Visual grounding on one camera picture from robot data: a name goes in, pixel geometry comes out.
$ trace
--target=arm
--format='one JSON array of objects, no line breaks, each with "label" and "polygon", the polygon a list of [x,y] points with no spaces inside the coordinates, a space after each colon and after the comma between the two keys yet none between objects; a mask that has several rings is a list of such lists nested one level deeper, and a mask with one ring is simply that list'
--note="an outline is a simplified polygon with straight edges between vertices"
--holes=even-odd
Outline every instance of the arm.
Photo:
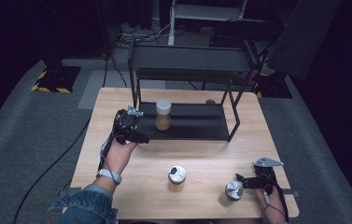
[{"label": "arm", "polygon": [[[121,174],[137,143],[121,145],[113,141],[103,168]],[[68,207],[58,223],[114,223],[117,210],[112,209],[112,195],[117,185],[113,179],[100,176],[79,193],[61,198],[52,208]]]},{"label": "arm", "polygon": [[[115,139],[112,141],[111,147],[106,155],[106,161],[103,165],[104,169],[121,174],[123,169],[129,163],[129,159],[133,150],[137,147],[137,143],[130,143],[128,145],[121,145]],[[110,193],[114,193],[117,185],[114,180],[105,176],[100,176],[93,181],[93,185],[97,185]]]},{"label": "arm", "polygon": [[280,201],[280,195],[275,187],[273,192],[268,196],[270,204],[266,202],[263,189],[254,189],[254,193],[260,203],[262,214],[265,215],[271,224],[287,223],[284,216],[283,204]]}]

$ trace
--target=wire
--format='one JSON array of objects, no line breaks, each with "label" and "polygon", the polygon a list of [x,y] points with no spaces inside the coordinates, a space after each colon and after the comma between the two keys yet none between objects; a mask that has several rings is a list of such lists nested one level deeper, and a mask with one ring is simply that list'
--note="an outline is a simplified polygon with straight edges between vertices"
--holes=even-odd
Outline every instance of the wire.
[{"label": "wire", "polygon": [[[167,28],[170,26],[170,24],[167,24],[164,28],[162,28],[158,33],[153,33],[151,35],[141,35],[141,37],[137,38],[135,40],[135,43],[141,43],[141,42],[153,42],[153,41],[157,41],[159,44],[159,39],[161,37],[165,37],[168,35],[163,35],[163,32],[167,30]],[[130,42],[132,41],[131,38],[128,39],[127,37],[130,37],[133,35],[133,32],[129,33],[129,34],[120,34],[123,35],[123,38],[118,41],[118,44],[120,45],[120,48],[124,48],[122,45],[128,45],[130,44]]]},{"label": "wire", "polygon": [[[103,81],[103,87],[106,84],[106,76],[107,76],[107,66],[108,66],[108,55],[106,55],[106,70],[105,70],[105,76],[104,76],[104,81]],[[77,142],[77,140],[80,138],[80,136],[85,132],[86,128],[88,127],[89,122],[91,121],[92,117],[89,117],[88,121],[86,122],[85,126],[83,127],[83,129],[80,131],[79,135],[77,136],[77,138],[74,140],[74,142],[70,145],[70,147],[68,147],[68,149],[53,163],[50,165],[50,167],[47,168],[47,170],[44,171],[44,173],[42,173],[42,175],[35,181],[35,183],[28,189],[28,191],[26,192],[26,194],[24,195],[23,199],[21,200],[21,203],[18,206],[18,210],[16,211],[16,214],[13,218],[13,224],[16,224],[16,221],[18,219],[18,215],[19,212],[21,211],[21,207],[23,206],[25,200],[27,199],[28,195],[30,194],[30,192],[33,190],[33,188],[36,186],[36,184],[42,179],[42,177],[54,166],[57,164],[57,162],[59,162],[59,160],[61,160],[65,154],[67,154],[67,152],[74,146],[74,144]],[[72,181],[72,179],[70,179],[63,187],[63,190],[65,190],[65,188],[67,187],[68,184],[70,184]]]},{"label": "wire", "polygon": [[276,210],[277,212],[279,212],[281,215],[284,216],[284,213],[282,211],[280,211],[278,208],[274,207],[273,205],[267,203],[266,207],[262,210],[262,212],[260,213],[260,217],[263,217],[263,213],[265,213],[266,209],[268,209],[269,207],[272,207],[274,210]]},{"label": "wire", "polygon": [[85,126],[83,127],[83,129],[80,131],[79,135],[77,136],[77,138],[74,140],[74,142],[70,145],[70,147],[68,147],[68,149],[55,161],[53,162],[45,171],[44,173],[42,173],[42,175],[34,182],[34,184],[27,190],[27,192],[24,194],[23,199],[21,200],[21,203],[18,206],[18,210],[16,211],[16,214],[13,218],[13,224],[16,224],[16,220],[18,219],[18,215],[19,212],[21,211],[21,207],[23,206],[25,200],[27,199],[28,195],[30,194],[30,192],[33,190],[33,188],[36,186],[36,184],[42,179],[42,177],[44,177],[45,174],[48,173],[48,171],[57,164],[57,162],[59,162],[59,160],[61,160],[65,154],[67,154],[68,151],[70,151],[70,149],[74,146],[74,144],[77,142],[77,140],[80,138],[80,136],[82,136],[82,134],[85,132],[86,128],[88,127],[88,124],[90,122],[91,118],[88,119],[88,121],[86,122]]},{"label": "wire", "polygon": [[114,131],[115,131],[115,120],[117,120],[119,116],[120,116],[120,112],[118,111],[117,114],[115,115],[115,118],[114,118],[114,124],[112,125],[111,133],[109,134],[109,136],[107,138],[106,148],[102,151],[101,156],[100,156],[99,169],[103,168],[104,161],[106,160],[106,154],[108,153],[108,150],[111,147],[112,141],[116,137],[120,136],[120,133],[122,132],[122,130],[120,130],[119,132],[114,133]]},{"label": "wire", "polygon": [[266,178],[268,178],[276,187],[277,191],[278,191],[278,195],[280,198],[280,202],[283,204],[283,208],[284,208],[284,217],[286,218],[286,221],[289,222],[289,209],[287,208],[287,204],[286,204],[286,199],[284,198],[284,193],[283,190],[280,188],[280,186],[268,175],[264,174],[263,172],[259,172],[261,175],[264,175]]},{"label": "wire", "polygon": [[70,30],[72,30],[74,33],[76,33],[77,35],[79,35],[80,37],[92,42],[93,44],[96,44],[98,46],[103,47],[104,44],[100,43],[98,41],[95,41],[85,35],[83,35],[81,32],[79,32],[77,29],[75,29],[74,27],[72,27],[67,21],[65,21],[55,10],[53,10],[53,8],[51,8],[47,3],[45,3],[43,0],[38,0],[42,5],[44,5],[54,16],[57,17],[57,19],[59,19],[59,21],[61,21],[66,27],[68,27]]},{"label": "wire", "polygon": [[122,29],[122,34],[132,34],[134,32],[136,32],[137,30],[139,30],[141,27],[140,26],[136,26],[136,27],[123,27]]},{"label": "wire", "polygon": [[158,39],[159,39],[159,38],[156,36],[156,37],[155,37],[155,40],[156,40],[156,44],[157,44],[157,45],[159,45],[159,40],[158,40]]},{"label": "wire", "polygon": [[115,68],[115,70],[117,70],[117,72],[120,74],[120,78],[122,79],[123,84],[125,85],[125,88],[127,88],[126,80],[125,80],[125,78],[124,78],[122,72],[120,71],[120,69],[119,69],[118,66],[117,66],[117,62],[116,62],[115,59],[114,59],[114,55],[112,54],[112,52],[110,52],[110,54],[111,54],[112,63],[114,64],[114,68]]},{"label": "wire", "polygon": [[191,85],[196,91],[198,91],[198,88],[196,88],[195,85],[193,85],[193,83],[191,83],[190,81],[188,81],[188,83],[190,83],[190,85]]}]

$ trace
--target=metal shelf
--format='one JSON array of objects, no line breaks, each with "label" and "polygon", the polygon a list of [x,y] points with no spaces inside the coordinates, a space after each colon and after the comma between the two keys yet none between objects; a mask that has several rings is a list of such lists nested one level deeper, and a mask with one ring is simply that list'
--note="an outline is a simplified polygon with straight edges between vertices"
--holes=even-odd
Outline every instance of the metal shelf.
[{"label": "metal shelf", "polygon": [[[128,55],[132,95],[134,107],[145,113],[138,125],[139,132],[150,133],[153,139],[231,141],[240,125],[236,106],[246,85],[240,87],[235,99],[231,94],[230,85],[234,77],[242,72],[248,72],[246,80],[251,78],[259,61],[257,52],[251,48],[252,45],[253,43],[244,41],[240,49],[152,46],[136,45],[133,38]],[[155,127],[155,103],[141,99],[141,79],[213,81],[228,85],[220,104],[173,104],[171,127],[163,132]],[[230,98],[236,120],[231,133],[228,131],[223,112],[227,96]]]},{"label": "metal shelf", "polygon": [[227,21],[242,18],[243,10],[240,7],[205,7],[195,5],[176,4],[175,18],[205,20],[205,21]]},{"label": "metal shelf", "polygon": [[229,132],[222,105],[172,104],[171,125],[166,131],[155,127],[155,103],[142,102],[139,110],[144,117],[138,124],[140,133],[151,139],[228,140]]}]

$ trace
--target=black metal rack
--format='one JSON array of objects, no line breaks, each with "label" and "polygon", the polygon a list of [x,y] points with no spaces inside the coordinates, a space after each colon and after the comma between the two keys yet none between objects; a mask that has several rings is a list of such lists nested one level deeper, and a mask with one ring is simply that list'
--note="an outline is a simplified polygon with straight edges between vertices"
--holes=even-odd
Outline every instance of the black metal rack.
[{"label": "black metal rack", "polygon": [[[158,45],[140,45],[132,40],[129,55],[129,73],[134,107],[144,112],[138,131],[150,133],[152,139],[207,139],[231,141],[240,125],[236,106],[247,81],[258,63],[253,43],[244,41],[240,49],[195,48]],[[245,84],[233,99],[231,84],[235,76],[247,72]],[[155,102],[142,101],[140,80],[177,80],[220,82],[227,84],[220,104],[172,104],[172,125],[166,131],[155,127]],[[229,95],[236,124],[229,133],[223,104]]]}]

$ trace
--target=glass jar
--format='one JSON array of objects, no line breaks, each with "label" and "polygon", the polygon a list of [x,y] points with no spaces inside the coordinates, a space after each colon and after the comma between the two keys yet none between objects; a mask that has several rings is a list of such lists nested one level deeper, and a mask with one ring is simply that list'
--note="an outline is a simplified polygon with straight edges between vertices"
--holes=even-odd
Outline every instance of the glass jar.
[{"label": "glass jar", "polygon": [[170,111],[172,108],[172,102],[168,99],[161,99],[156,102],[156,120],[155,126],[161,131],[165,131],[170,128]]}]

